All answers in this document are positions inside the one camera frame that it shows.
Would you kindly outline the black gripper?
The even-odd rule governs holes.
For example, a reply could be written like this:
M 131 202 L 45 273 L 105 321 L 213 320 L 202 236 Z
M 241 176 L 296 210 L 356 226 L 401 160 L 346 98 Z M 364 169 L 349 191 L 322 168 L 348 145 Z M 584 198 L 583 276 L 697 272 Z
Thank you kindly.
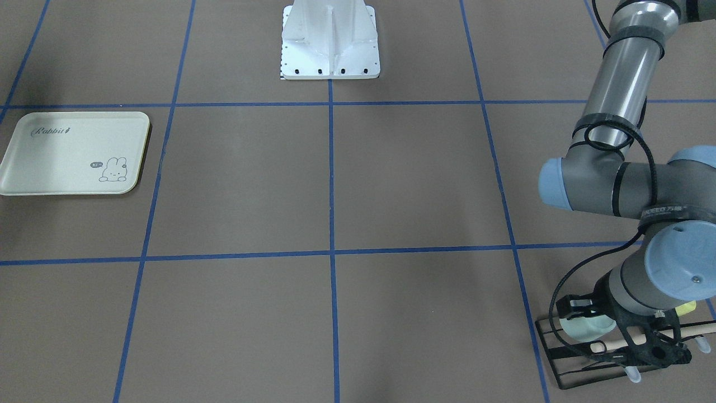
M 599 280 L 588 295 L 568 295 L 568 350 L 593 362 L 665 369 L 690 364 L 674 308 L 655 310 L 634 300 L 621 283 Z

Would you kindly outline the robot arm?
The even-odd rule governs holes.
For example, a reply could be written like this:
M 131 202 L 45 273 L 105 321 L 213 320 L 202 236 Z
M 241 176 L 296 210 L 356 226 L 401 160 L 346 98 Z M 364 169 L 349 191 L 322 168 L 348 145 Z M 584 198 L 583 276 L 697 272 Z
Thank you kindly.
M 713 1 L 621 1 L 609 42 L 565 157 L 540 169 L 542 201 L 569 211 L 638 220 L 623 251 L 642 240 L 587 295 L 560 295 L 548 321 L 566 350 L 634 369 L 687 364 L 678 306 L 714 297 L 714 146 L 694 146 L 655 163 L 641 124 L 666 42 L 681 25 L 714 20 Z

